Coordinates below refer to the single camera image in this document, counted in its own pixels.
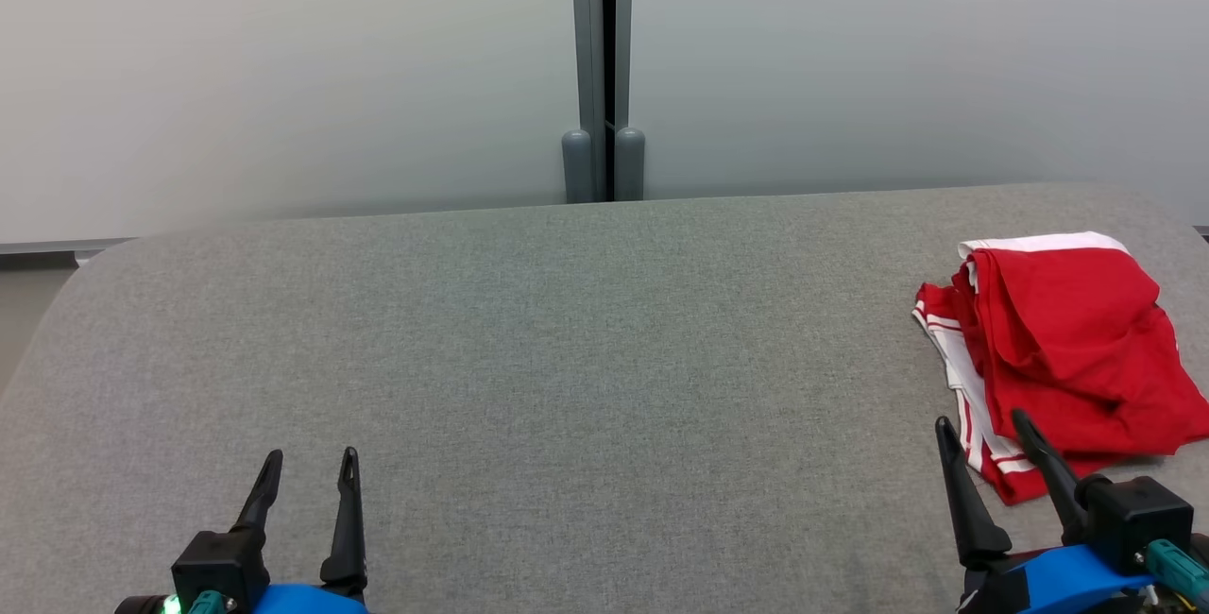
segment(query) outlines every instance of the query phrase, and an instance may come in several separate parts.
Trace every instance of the gray table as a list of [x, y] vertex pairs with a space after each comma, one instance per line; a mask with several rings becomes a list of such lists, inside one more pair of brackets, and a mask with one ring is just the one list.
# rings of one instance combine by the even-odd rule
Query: gray table
[[[122, 244], [70, 279], [0, 398], [0, 602], [163, 592], [270, 447], [267, 564], [314, 581], [354, 445], [377, 613], [948, 610], [961, 574], [932, 422], [954, 399], [914, 292], [953, 273], [959, 241], [1083, 230], [1158, 279], [1209, 384], [1209, 247], [1098, 185]], [[1115, 474], [1140, 468], [1209, 508], [1209, 447]], [[1017, 548], [1057, 539], [1047, 502], [985, 496]]]

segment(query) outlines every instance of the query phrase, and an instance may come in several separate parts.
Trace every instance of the red cloth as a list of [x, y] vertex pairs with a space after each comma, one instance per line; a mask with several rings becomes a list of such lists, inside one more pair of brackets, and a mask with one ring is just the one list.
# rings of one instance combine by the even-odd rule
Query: red cloth
[[[1078, 475], [1209, 438], [1209, 402], [1180, 365], [1157, 283], [1123, 247], [1069, 237], [972, 243], [953, 286], [920, 290], [960, 326], [994, 434], [1014, 439], [1024, 409]], [[1031, 467], [979, 469], [1005, 503], [1045, 493]]]
[[[916, 296], [916, 318], [944, 357], [949, 387], [958, 395], [961, 429], [959, 438], [966, 459], [971, 468], [993, 485], [1006, 505], [1045, 496], [1046, 482], [1041, 471], [1028, 462], [1014, 441], [997, 435], [990, 425], [984, 382], [972, 369], [961, 326], [953, 312], [954, 305], [950, 303], [955, 295], [954, 286], [941, 288], [924, 283]], [[1122, 458], [1120, 454], [1066, 454], [1071, 469], [1081, 477]]]

